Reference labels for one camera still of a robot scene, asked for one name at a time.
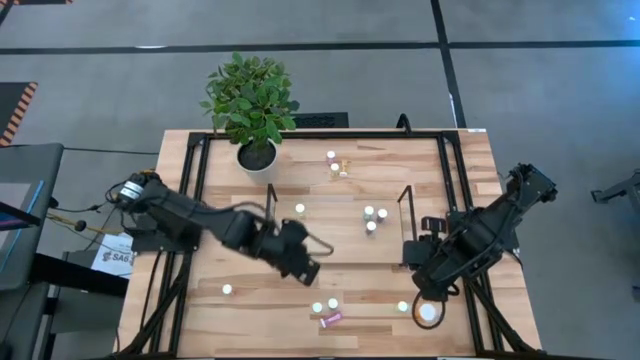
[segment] table leg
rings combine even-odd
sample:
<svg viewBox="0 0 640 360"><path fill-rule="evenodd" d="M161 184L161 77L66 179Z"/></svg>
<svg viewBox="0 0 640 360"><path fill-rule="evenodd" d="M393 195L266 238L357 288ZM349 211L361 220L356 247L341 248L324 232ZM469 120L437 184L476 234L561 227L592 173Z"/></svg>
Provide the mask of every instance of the table leg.
<svg viewBox="0 0 640 360"><path fill-rule="evenodd" d="M47 282L89 292L124 297L129 280L51 256L35 254L31 265L31 282Z"/></svg>

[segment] gray floor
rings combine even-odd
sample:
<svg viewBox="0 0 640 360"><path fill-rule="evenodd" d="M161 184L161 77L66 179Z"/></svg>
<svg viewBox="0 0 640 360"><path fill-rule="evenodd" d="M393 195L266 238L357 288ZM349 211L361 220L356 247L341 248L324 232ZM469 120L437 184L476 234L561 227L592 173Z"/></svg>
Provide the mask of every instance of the gray floor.
<svg viewBox="0 0 640 360"><path fill-rule="evenodd" d="M440 2L450 41L640 38L640 5L633 0ZM177 4L77 0L14 7L0 27L0 48L437 39L429 1ZM454 124L437 49L260 55L287 64L301 111L348 111L354 127L392 126L400 112L414 127ZM229 57L1 56L0 81L39 84L17 143L153 152L165 129L210 126L197 103L207 73ZM638 217L626 199L596 205L589 191L640 167L640 48L453 50L452 57L467 125L488 129L499 170L531 162L558 184L558 200L534 208L518 231L544 348L637 359L640 304L630 286L640 282ZM55 194L65 206L88 206L109 184L155 160L67 152ZM86 219L100 224L106 214ZM41 247L59 255L86 244L47 225ZM112 341L110 331L75 334L56 346L55 355L99 356Z"/></svg>

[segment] pink object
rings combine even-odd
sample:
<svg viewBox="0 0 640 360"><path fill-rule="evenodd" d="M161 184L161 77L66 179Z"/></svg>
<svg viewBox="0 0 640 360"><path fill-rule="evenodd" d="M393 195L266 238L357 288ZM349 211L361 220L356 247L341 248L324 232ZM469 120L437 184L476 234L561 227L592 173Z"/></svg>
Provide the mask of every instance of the pink object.
<svg viewBox="0 0 640 360"><path fill-rule="evenodd" d="M325 317L320 319L320 325L322 325L323 328L328 327L329 325L333 324L334 322L338 321L342 319L342 313L341 312L337 312L329 317Z"/></svg>

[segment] green leaves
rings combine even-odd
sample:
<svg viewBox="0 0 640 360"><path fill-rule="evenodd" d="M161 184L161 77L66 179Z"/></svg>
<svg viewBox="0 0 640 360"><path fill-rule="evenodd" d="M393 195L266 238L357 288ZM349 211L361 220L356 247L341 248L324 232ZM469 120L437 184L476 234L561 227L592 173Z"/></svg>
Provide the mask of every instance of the green leaves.
<svg viewBox="0 0 640 360"><path fill-rule="evenodd" d="M300 106L290 99L292 84L284 63L243 58L237 52L231 58L207 75L205 92L211 100L200 102L204 115L211 117L215 129L225 129L231 143L281 143L280 131L295 130L290 114Z"/></svg>

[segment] wooden table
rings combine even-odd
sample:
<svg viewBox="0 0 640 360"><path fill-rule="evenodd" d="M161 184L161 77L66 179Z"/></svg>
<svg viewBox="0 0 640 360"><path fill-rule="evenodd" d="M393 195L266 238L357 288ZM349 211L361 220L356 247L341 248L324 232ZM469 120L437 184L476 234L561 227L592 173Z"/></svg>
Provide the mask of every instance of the wooden table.
<svg viewBox="0 0 640 360"><path fill-rule="evenodd" d="M188 133L165 132L158 159L156 171L175 190L180 182ZM474 203L486 206L501 194L488 135L460 130L460 138ZM350 161L347 178L330 176L325 162L328 150ZM235 164L235 152L235 146L227 141L212 141L203 200L217 207L246 200L265 204L266 186L255 185L247 178ZM451 149L448 156L456 179L458 204L463 204ZM203 235L191 268L179 357L474 354L464 294L450 299L445 320L435 330L421 330L409 313L396 311L398 301L411 303L417 288L410 273L396 265L402 240L398 231L406 233L406 229L398 230L404 226L396 223L401 210L397 203L392 207L394 200L406 185L411 185L417 219L427 215L444 217L448 211L435 140L285 140L278 166L278 179L274 181L280 200L276 204L276 218L291 213L292 204L306 203L307 226L334 244L335 258L318 259L323 266L316 281L306 288L292 278L280 279L262 261L223 248L209 233ZM194 161L188 194L193 194L196 172ZM327 204L328 198L342 201L345 206ZM360 237L347 243L347 237L341 234L364 231L361 223L364 203L390 207L390 223L384 224L389 226L385 231L397 236L387 238L380 232L368 244L366 238ZM330 221L327 213L333 214ZM357 219L341 220L354 216ZM155 255L145 254L135 260L119 327L123 345L138 331L154 259ZM539 347L518 264L505 256L489 274L498 308L526 342ZM155 309L159 278L156 276L153 285L148 314ZM224 296L221 291L227 283L234 288L231 296ZM319 316L311 311L311 304L321 302L326 309L331 297L339 300L344 319L323 329ZM485 347L491 348L486 313L479 303L478 308ZM172 319L170 310L165 318L161 350L167 349Z"/></svg>

